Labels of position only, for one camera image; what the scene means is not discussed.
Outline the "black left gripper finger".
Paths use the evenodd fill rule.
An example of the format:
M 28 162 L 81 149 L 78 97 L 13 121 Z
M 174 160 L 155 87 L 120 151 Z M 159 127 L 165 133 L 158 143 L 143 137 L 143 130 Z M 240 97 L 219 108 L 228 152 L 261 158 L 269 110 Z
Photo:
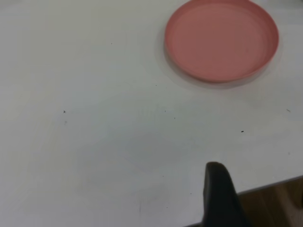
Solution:
M 204 227 L 246 227 L 245 216 L 227 168 L 218 162 L 205 167 Z

